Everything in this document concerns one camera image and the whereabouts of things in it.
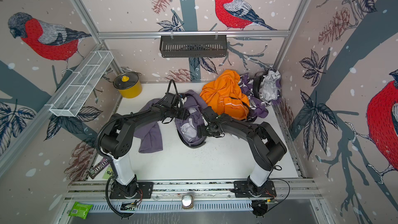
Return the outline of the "lavender purple trousers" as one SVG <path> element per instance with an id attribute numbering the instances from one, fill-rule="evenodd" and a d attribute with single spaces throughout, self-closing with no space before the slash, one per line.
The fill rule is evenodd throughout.
<path id="1" fill-rule="evenodd" d="M 175 120 L 174 120 L 174 126 L 172 127 L 172 131 L 177 132 Z M 162 134 L 159 124 L 157 122 L 152 122 L 136 129 L 134 132 L 134 137 L 141 140 L 141 144 L 138 150 L 139 153 L 154 153 L 163 150 Z"/>

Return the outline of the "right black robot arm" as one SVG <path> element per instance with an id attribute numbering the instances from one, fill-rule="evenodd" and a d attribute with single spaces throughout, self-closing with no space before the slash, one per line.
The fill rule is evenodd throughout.
<path id="1" fill-rule="evenodd" d="M 202 110 L 205 123 L 198 127 L 199 137 L 222 138 L 231 134 L 243 139 L 249 145 L 256 166 L 249 175 L 242 195 L 260 197 L 266 193 L 270 174 L 278 168 L 277 163 L 287 152 L 287 148 L 272 126 L 236 120 L 227 114 L 217 114 L 209 106 Z"/>

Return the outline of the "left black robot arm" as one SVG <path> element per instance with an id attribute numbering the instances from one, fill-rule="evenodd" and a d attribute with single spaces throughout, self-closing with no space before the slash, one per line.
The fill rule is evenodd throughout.
<path id="1" fill-rule="evenodd" d="M 182 107 L 176 83 L 170 80 L 164 97 L 147 110 L 127 115 L 114 114 L 104 124 L 96 139 L 96 149 L 110 162 L 114 172 L 114 186 L 126 198 L 133 198 L 139 191 L 129 156 L 135 131 L 151 123 L 165 122 L 167 119 L 185 120 L 188 117 L 188 111 Z"/>

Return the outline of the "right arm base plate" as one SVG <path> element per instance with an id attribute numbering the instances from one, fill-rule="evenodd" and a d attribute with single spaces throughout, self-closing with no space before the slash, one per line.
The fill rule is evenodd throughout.
<path id="1" fill-rule="evenodd" d="M 251 180 L 238 180 L 233 182 L 230 192 L 236 198 L 275 198 L 277 196 L 274 183 L 268 180 L 262 186 L 256 186 Z"/>

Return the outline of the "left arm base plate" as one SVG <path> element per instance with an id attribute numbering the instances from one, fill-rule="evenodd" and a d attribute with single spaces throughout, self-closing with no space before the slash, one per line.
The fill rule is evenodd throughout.
<path id="1" fill-rule="evenodd" d="M 150 181 L 132 182 L 125 186 L 113 182 L 110 190 L 110 199 L 150 199 L 154 183 Z"/>

